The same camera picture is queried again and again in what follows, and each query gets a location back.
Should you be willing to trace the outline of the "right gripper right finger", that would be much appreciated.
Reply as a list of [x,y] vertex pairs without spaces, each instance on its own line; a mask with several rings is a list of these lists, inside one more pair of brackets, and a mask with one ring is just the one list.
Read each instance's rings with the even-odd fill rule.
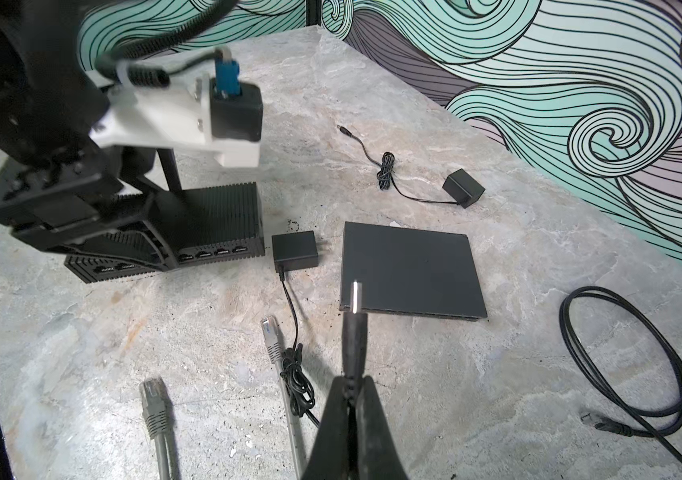
[[349,409],[349,478],[407,479],[373,379],[366,376]]

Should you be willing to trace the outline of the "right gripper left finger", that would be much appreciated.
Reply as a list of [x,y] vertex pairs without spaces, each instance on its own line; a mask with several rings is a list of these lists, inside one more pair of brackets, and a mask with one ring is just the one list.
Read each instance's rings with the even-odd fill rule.
[[351,407],[348,381],[335,377],[302,479],[347,479],[350,467]]

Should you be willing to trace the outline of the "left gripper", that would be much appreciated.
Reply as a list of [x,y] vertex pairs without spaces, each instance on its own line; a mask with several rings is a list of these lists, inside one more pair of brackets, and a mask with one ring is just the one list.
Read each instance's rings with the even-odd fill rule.
[[[158,149],[168,189],[183,190],[173,149]],[[148,211],[158,187],[145,175],[156,151],[84,150],[47,168],[9,158],[0,169],[0,224],[41,251],[65,252],[79,270],[171,270],[176,258],[151,232],[112,231]]]

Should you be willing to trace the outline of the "ribbed black network switch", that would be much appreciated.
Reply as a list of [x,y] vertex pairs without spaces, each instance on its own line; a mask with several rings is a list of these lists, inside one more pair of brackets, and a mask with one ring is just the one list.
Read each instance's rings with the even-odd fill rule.
[[161,191],[148,217],[119,231],[151,232],[176,258],[171,270],[79,270],[65,266],[85,283],[167,272],[265,254],[261,198],[257,184],[240,183],[181,192]]

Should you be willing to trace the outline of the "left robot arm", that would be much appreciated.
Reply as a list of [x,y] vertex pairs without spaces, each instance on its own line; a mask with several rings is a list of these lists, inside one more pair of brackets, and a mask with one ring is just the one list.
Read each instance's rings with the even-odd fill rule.
[[263,103],[225,47],[192,82],[148,55],[193,39],[234,8],[218,1],[175,30],[115,46],[80,67],[85,1],[0,1],[0,224],[63,255],[85,282],[252,254],[254,184],[186,190],[177,149],[225,167],[258,164]]

